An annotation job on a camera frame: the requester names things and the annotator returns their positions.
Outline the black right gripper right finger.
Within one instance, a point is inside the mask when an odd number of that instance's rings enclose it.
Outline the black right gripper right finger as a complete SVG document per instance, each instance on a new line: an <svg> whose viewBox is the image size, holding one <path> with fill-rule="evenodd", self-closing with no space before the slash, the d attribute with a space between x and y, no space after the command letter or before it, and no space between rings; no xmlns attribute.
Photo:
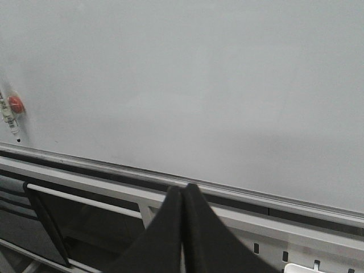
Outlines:
<svg viewBox="0 0 364 273"><path fill-rule="evenodd" d="M278 272L225 226L198 186L187 185L182 195L186 272Z"/></svg>

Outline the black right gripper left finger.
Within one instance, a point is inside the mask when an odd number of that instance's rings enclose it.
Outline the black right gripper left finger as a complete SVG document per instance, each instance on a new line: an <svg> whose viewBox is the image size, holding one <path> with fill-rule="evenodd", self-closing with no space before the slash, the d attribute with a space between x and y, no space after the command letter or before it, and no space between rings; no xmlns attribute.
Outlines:
<svg viewBox="0 0 364 273"><path fill-rule="evenodd" d="M170 187L146 230L106 272L180 272L182 196Z"/></svg>

